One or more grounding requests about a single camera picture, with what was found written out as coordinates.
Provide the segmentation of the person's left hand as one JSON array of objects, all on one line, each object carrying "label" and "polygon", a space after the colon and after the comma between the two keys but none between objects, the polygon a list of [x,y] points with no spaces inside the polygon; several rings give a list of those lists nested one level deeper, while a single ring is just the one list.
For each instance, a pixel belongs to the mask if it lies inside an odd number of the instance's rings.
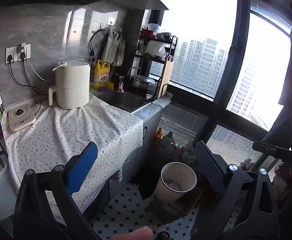
[{"label": "person's left hand", "polygon": [[153,238],[153,231],[148,226],[143,226],[133,232],[113,236],[109,240],[151,240]]}]

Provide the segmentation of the person's right hand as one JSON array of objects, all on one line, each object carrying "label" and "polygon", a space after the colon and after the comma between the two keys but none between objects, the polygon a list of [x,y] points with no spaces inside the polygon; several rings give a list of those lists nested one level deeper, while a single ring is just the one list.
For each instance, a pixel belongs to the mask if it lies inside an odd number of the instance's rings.
[{"label": "person's right hand", "polygon": [[280,163],[275,166],[275,176],[272,181],[276,199],[283,200],[292,187],[292,168],[287,163]]}]

